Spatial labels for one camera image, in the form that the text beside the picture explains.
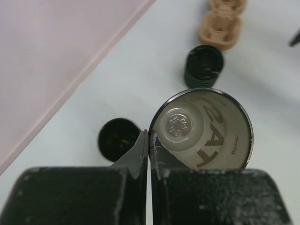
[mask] black cap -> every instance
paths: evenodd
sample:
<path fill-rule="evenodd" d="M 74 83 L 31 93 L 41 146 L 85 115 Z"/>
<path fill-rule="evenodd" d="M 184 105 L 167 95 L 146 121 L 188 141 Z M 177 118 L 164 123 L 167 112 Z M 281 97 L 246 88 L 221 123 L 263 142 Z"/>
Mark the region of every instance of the black cap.
<path fill-rule="evenodd" d="M 100 130 L 99 150 L 106 159 L 116 162 L 134 146 L 140 132 L 130 120 L 125 118 L 110 120 Z"/>
<path fill-rule="evenodd" d="M 222 53 L 210 45 L 194 48 L 187 57 L 184 79 L 189 88 L 211 88 L 224 65 Z"/>

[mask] black letter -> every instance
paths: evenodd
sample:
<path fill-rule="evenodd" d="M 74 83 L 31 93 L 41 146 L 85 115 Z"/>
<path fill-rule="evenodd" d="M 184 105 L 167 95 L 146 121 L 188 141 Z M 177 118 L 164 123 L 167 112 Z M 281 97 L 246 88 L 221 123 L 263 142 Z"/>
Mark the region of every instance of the black letter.
<path fill-rule="evenodd" d="M 214 107 L 214 106 L 211 106 L 211 108 L 213 110 L 215 110 L 217 114 L 214 111 L 212 111 L 208 106 L 206 106 L 206 105 L 203 106 L 203 109 L 206 111 L 206 113 L 207 113 L 208 117 L 210 118 L 211 122 L 213 122 L 214 118 L 215 118 L 218 123 L 223 123 L 223 117 L 222 117 L 221 113 L 219 112 L 219 110 L 216 109 L 216 107 Z"/>
<path fill-rule="evenodd" d="M 210 128 L 212 130 L 212 136 L 210 141 L 207 141 L 205 146 L 219 146 L 223 145 L 224 137 L 220 134 L 220 132 L 215 128 L 212 123 L 210 123 Z"/>

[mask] beige plastic piece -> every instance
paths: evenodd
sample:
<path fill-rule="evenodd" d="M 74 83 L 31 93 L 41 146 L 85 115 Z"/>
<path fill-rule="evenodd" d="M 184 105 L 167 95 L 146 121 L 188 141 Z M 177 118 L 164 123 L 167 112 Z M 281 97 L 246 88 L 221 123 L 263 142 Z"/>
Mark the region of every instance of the beige plastic piece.
<path fill-rule="evenodd" d="M 211 45 L 223 51 L 232 48 L 240 37 L 241 19 L 236 15 L 208 12 L 202 21 L 199 40 L 203 45 Z"/>
<path fill-rule="evenodd" d="M 223 13 L 228 12 L 240 15 L 246 8 L 248 0 L 209 0 L 208 6 L 210 10 L 218 10 Z"/>

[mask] cup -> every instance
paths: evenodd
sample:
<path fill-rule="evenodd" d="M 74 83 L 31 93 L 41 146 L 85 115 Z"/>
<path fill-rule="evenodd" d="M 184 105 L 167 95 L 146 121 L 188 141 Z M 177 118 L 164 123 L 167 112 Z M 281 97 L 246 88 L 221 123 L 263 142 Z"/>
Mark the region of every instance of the cup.
<path fill-rule="evenodd" d="M 253 148 L 245 109 L 228 94 L 209 88 L 189 89 L 167 100 L 149 135 L 155 151 L 167 150 L 190 168 L 245 168 Z"/>

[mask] pink board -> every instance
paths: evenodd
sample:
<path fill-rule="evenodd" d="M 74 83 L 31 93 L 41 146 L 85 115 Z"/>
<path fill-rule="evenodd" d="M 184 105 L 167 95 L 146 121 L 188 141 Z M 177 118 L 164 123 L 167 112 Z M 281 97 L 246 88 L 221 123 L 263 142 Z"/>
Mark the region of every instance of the pink board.
<path fill-rule="evenodd" d="M 1 1 L 0 174 L 153 1 Z"/>

